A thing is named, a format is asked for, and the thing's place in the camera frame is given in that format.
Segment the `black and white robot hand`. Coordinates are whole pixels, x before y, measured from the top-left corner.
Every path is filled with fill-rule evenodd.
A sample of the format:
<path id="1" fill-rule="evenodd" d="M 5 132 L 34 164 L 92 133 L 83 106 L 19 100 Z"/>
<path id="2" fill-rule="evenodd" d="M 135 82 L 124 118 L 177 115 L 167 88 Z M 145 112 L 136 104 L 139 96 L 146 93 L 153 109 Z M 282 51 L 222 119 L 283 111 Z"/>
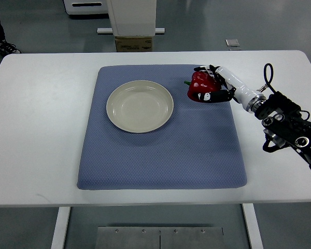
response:
<path id="1" fill-rule="evenodd" d="M 226 91 L 226 101 L 235 100 L 247 112 L 254 113 L 265 103 L 266 97 L 258 90 L 249 89 L 236 75 L 223 66 L 198 66 L 194 72 L 208 73 Z"/>

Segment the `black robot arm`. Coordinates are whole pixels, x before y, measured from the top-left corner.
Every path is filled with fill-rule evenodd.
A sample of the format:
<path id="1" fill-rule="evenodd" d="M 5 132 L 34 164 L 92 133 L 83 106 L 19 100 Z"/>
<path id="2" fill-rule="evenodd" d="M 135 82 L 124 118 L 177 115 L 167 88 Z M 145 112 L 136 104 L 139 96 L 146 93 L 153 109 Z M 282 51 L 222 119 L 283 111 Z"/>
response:
<path id="1" fill-rule="evenodd" d="M 264 66 L 265 86 L 272 94 L 253 109 L 255 117 L 262 121 L 265 133 L 263 150 L 273 153 L 291 147 L 309 164 L 311 170 L 311 122 L 310 113 L 271 86 L 273 66 Z"/>

